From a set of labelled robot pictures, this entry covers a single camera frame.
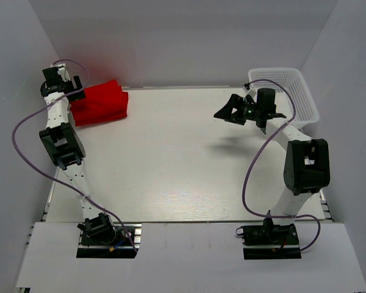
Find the red t-shirt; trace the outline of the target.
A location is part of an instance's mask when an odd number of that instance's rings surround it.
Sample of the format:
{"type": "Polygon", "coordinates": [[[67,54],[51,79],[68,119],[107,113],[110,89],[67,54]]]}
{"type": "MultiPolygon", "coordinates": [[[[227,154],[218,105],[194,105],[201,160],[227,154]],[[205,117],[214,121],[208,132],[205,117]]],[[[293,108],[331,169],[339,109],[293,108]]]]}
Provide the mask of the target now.
{"type": "Polygon", "coordinates": [[[116,80],[86,88],[85,99],[71,103],[73,108],[107,108],[101,112],[112,112],[112,109],[128,107],[129,94],[124,92],[116,80]]]}
{"type": "Polygon", "coordinates": [[[107,110],[107,108],[71,108],[76,126],[107,123],[127,117],[126,108],[112,109],[112,112],[101,112],[101,110],[107,110]]]}

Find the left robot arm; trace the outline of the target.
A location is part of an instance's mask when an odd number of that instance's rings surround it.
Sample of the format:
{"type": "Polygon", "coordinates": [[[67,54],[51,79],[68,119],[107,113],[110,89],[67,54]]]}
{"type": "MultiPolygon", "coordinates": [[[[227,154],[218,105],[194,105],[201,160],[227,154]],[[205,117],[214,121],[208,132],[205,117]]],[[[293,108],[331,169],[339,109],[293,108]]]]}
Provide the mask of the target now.
{"type": "Polygon", "coordinates": [[[64,63],[43,70],[45,82],[40,92],[48,106],[48,121],[39,137],[53,164],[59,167],[74,187],[82,208],[84,222],[78,225],[85,237],[100,244],[111,243],[116,232],[110,218],[93,206],[96,200],[85,172],[85,149],[70,121],[70,102],[85,97],[80,92],[66,97],[82,87],[79,76],[70,78],[64,63]]]}

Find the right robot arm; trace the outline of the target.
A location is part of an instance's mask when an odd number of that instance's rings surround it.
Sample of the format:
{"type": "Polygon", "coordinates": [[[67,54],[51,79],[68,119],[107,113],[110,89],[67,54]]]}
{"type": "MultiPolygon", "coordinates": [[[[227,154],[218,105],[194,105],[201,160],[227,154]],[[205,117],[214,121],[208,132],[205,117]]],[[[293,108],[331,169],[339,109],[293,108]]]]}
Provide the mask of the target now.
{"type": "Polygon", "coordinates": [[[255,242],[275,242],[290,235],[294,220],[299,218],[298,213],[305,202],[330,182],[327,141],[313,139],[292,126],[292,121],[276,110],[275,98],[273,89],[259,89],[255,98],[250,94],[233,94],[226,105],[214,114],[214,118],[237,125],[253,121],[267,137],[248,167],[244,185],[248,183],[254,164],[272,140],[285,149],[285,188],[281,197],[272,209],[261,215],[261,226],[245,226],[242,229],[243,236],[255,242]]]}

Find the folded red t-shirt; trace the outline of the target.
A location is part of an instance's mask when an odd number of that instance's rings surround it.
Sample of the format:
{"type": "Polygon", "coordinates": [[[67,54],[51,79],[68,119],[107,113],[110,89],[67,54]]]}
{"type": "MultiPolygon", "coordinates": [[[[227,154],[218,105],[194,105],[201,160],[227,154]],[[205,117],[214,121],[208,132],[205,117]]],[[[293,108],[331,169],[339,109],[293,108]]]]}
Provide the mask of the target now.
{"type": "Polygon", "coordinates": [[[112,109],[112,112],[101,112],[101,110],[107,110],[107,108],[71,108],[76,126],[107,123],[127,117],[126,108],[112,109]]]}

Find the white plastic basket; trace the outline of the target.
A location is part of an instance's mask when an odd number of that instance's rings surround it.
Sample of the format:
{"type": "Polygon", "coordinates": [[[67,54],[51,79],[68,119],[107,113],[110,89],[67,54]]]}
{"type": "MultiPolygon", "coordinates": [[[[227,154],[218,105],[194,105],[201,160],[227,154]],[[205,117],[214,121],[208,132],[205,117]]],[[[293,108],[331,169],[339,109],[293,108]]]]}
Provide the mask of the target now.
{"type": "Polygon", "coordinates": [[[310,90],[303,75],[296,68],[255,68],[248,72],[250,81],[254,81],[251,88],[273,89],[276,93],[276,111],[284,114],[288,119],[296,113],[292,122],[295,128],[319,121],[320,116],[310,90]]]}

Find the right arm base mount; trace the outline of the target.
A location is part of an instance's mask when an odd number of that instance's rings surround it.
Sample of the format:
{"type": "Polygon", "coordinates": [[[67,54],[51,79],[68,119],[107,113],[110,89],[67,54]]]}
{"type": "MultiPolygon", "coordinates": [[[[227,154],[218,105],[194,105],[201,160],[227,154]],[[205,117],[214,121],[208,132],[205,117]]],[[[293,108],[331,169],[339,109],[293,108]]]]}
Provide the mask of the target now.
{"type": "Polygon", "coordinates": [[[242,238],[244,260],[301,259],[294,224],[245,225],[237,228],[235,233],[242,238]]]}

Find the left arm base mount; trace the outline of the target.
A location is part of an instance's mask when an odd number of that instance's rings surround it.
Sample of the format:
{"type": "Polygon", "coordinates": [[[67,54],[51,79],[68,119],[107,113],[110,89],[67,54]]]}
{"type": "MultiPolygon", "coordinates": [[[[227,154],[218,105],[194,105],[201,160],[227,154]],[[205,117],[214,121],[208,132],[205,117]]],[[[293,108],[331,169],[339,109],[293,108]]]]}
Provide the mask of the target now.
{"type": "Polygon", "coordinates": [[[127,233],[118,225],[91,237],[82,231],[77,246],[78,259],[134,259],[140,248],[141,225],[129,225],[127,233]]]}

